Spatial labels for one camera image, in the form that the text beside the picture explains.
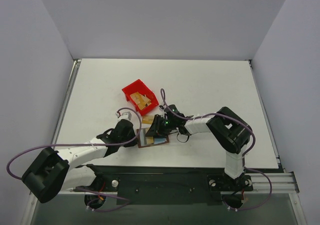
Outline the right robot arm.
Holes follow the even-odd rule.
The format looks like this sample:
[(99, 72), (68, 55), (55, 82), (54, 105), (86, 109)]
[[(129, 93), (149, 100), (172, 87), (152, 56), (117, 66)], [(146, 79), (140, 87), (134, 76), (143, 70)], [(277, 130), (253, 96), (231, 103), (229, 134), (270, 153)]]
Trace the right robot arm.
[(223, 177), (224, 186), (236, 189), (245, 172), (245, 149), (252, 137), (251, 127), (229, 107), (222, 107), (214, 115), (185, 116), (172, 104), (163, 110), (163, 115), (154, 116), (146, 137), (164, 138), (177, 131), (188, 138), (195, 134), (211, 133), (226, 151)]

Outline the gold card magnetic stripe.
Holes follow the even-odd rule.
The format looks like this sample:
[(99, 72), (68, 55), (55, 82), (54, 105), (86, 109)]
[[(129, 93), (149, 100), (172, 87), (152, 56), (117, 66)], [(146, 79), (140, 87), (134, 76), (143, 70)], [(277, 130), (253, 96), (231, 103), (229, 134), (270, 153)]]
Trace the gold card magnetic stripe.
[(148, 129), (144, 128), (141, 130), (141, 132), (139, 134), (141, 147), (147, 147), (147, 146), (151, 146), (154, 144), (154, 138), (152, 136), (146, 136), (147, 132), (148, 132)]

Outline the brown leather card holder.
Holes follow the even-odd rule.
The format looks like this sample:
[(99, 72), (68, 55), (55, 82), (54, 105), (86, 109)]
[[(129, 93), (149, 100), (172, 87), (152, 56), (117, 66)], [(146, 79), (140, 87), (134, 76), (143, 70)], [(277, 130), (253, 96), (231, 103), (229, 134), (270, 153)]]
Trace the brown leather card holder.
[(139, 137), (138, 137), (138, 147), (139, 148), (148, 148), (148, 147), (153, 147), (153, 146), (160, 146), (160, 145), (165, 145), (168, 144), (169, 137), (163, 137), (163, 138), (156, 138), (156, 137), (151, 137), (151, 136), (146, 136), (147, 131), (149, 128), (142, 128)]

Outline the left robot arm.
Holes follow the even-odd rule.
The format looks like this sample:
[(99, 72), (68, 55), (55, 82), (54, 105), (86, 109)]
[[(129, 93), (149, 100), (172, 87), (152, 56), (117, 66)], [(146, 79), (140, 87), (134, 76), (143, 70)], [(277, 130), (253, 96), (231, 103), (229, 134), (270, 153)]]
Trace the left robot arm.
[(99, 190), (103, 178), (86, 164), (116, 153), (121, 146), (138, 143), (134, 125), (118, 119), (115, 128), (97, 135), (82, 146), (67, 145), (64, 149), (44, 148), (21, 177), (22, 182), (40, 203), (52, 200), (61, 190), (88, 187)]

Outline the gold card with chip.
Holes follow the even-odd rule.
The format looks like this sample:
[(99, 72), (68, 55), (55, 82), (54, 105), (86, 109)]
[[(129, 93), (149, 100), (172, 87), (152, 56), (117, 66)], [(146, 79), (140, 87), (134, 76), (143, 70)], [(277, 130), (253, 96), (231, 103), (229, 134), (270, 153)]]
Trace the gold card with chip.
[(155, 119), (154, 115), (145, 115), (142, 117), (142, 123), (146, 125), (151, 125)]

